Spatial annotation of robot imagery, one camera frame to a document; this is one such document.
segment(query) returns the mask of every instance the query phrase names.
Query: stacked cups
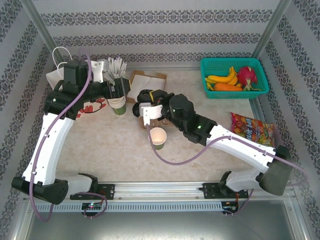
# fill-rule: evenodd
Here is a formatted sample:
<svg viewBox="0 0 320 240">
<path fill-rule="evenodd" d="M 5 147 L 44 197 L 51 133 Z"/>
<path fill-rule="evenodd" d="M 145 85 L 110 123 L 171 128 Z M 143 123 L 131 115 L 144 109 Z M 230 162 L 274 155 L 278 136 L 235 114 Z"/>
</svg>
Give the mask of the stacked cups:
<svg viewBox="0 0 320 240">
<path fill-rule="evenodd" d="M 126 112 L 126 97 L 108 99 L 109 105 L 117 115 L 122 115 Z"/>
</svg>

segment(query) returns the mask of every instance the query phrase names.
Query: black bracket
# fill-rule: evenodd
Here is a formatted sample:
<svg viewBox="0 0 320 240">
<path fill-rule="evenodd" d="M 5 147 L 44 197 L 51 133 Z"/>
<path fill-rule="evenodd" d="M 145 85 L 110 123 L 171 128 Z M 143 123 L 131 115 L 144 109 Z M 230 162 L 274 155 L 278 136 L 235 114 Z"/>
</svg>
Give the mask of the black bracket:
<svg viewBox="0 0 320 240">
<path fill-rule="evenodd" d="M 203 183 L 199 190 L 203 191 L 204 199 L 235 199 L 237 197 L 235 191 L 229 191 L 228 194 L 223 194 L 218 182 Z M 248 191 L 244 190 L 239 191 L 238 194 L 239 199 L 247 199 L 249 196 Z"/>
<path fill-rule="evenodd" d="M 113 200 L 115 196 L 115 185 L 114 184 L 98 184 L 97 190 L 94 191 L 96 194 L 105 196 L 107 200 Z M 101 197 L 93 195 L 81 195 L 74 194 L 70 195 L 71 200 L 102 200 Z"/>
</svg>

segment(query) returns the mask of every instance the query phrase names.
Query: carrot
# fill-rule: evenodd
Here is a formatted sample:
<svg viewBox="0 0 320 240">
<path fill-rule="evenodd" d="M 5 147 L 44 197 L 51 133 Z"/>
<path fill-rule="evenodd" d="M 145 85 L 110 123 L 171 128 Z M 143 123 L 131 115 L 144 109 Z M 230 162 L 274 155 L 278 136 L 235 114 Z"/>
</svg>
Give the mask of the carrot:
<svg viewBox="0 0 320 240">
<path fill-rule="evenodd" d="M 227 83 L 218 82 L 218 83 L 216 83 L 214 85 L 214 90 L 215 91 L 235 91 L 235 92 L 239 92 L 239 91 L 242 91 L 242 87 L 232 86 L 232 85 L 227 84 Z"/>
</svg>

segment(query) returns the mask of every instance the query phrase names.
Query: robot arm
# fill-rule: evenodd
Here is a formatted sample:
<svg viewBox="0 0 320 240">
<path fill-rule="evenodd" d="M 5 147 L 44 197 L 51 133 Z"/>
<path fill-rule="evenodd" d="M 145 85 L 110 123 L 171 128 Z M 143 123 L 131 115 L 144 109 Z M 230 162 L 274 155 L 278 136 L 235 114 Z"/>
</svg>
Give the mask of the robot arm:
<svg viewBox="0 0 320 240">
<path fill-rule="evenodd" d="M 80 192 L 96 192 L 98 186 L 96 177 L 79 173 L 76 176 L 56 178 L 56 168 L 65 138 L 76 120 L 78 111 L 84 107 L 84 103 L 95 102 L 99 98 L 120 98 L 130 91 L 130 83 L 127 79 L 118 78 L 113 83 L 101 81 L 103 65 L 99 63 L 101 62 L 91 61 L 93 81 L 90 82 L 83 97 L 56 122 L 43 144 L 33 184 L 33 195 L 39 199 L 57 205 L 66 196 Z M 88 78 L 87 68 L 86 61 L 70 61 L 64 66 L 64 80 L 58 82 L 46 99 L 42 128 L 32 159 L 22 177 L 15 177 L 12 180 L 13 188 L 29 194 L 32 166 L 40 141 L 57 115 L 76 98 L 84 87 Z"/>
<path fill-rule="evenodd" d="M 226 172 L 221 178 L 219 186 L 222 193 L 262 188 L 277 196 L 283 194 L 292 168 L 271 156 L 290 159 L 289 151 L 285 147 L 280 146 L 278 149 L 274 149 L 230 132 L 215 121 L 196 114 L 193 103 L 182 94 L 168 94 L 162 90 L 144 90 L 141 91 L 137 99 L 143 102 L 133 106 L 133 113 L 136 117 L 138 115 L 143 117 L 144 125 L 149 125 L 151 119 L 162 120 L 166 118 L 183 132 L 189 141 L 203 146 L 220 137 L 230 136 L 231 139 L 220 140 L 211 147 L 223 150 L 254 168 L 241 172 Z M 258 147 L 263 150 L 263 153 L 232 140 L 232 138 L 241 139 Z"/>
</svg>

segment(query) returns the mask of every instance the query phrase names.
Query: white cable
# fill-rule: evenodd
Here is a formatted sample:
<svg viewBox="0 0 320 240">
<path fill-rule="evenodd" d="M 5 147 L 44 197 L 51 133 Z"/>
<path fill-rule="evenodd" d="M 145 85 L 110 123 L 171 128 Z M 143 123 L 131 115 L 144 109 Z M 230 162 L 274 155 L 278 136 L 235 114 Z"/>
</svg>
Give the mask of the white cable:
<svg viewBox="0 0 320 240">
<path fill-rule="evenodd" d="M 60 72 L 59 72 L 59 66 L 60 66 L 60 64 L 67 64 L 67 62 L 66 62 L 66 61 L 62 61 L 62 62 L 60 62 L 60 63 L 58 64 L 58 66 L 56 66 L 56 70 L 57 70 L 60 78 L 64 79 L 64 78 L 61 76 Z"/>
<path fill-rule="evenodd" d="M 68 52 L 69 56 L 70 56 L 71 61 L 73 60 L 73 59 L 72 59 L 72 56 L 71 56 L 71 53 L 69 52 L 68 49 L 66 49 L 64 46 L 57 46 L 57 47 L 56 47 L 55 49 L 53 49 L 53 51 L 52 51 L 52 59 L 53 59 L 53 62 L 54 62 L 54 65 L 56 66 L 56 68 L 58 68 L 57 63 L 56 63 L 56 60 L 55 60 L 55 55 L 54 55 L 56 49 L 64 49 L 64 50 L 66 50 L 66 51 Z"/>
</svg>

